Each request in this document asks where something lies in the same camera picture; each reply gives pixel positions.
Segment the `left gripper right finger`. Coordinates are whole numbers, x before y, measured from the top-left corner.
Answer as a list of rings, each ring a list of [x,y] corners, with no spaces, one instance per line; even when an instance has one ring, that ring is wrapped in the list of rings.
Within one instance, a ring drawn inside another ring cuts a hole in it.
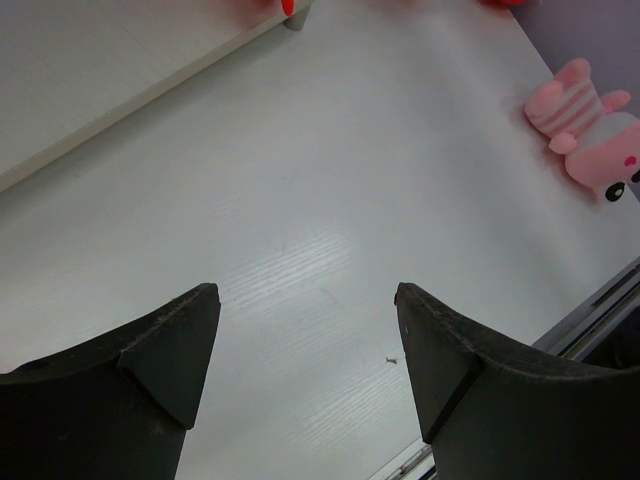
[[[394,303],[441,479],[635,479],[639,370],[520,343],[412,283]]]

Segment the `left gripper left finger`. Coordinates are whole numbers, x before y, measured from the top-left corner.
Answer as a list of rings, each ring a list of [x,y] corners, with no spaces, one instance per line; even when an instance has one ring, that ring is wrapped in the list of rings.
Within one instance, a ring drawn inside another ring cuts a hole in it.
[[[214,283],[1,377],[4,479],[172,479],[219,324]]]

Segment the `red plush toy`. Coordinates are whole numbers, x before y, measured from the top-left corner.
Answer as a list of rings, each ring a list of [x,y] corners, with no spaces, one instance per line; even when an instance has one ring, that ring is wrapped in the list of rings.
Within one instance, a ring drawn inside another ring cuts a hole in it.
[[[281,7],[283,13],[287,17],[292,17],[296,12],[296,1],[295,0],[281,0]]]

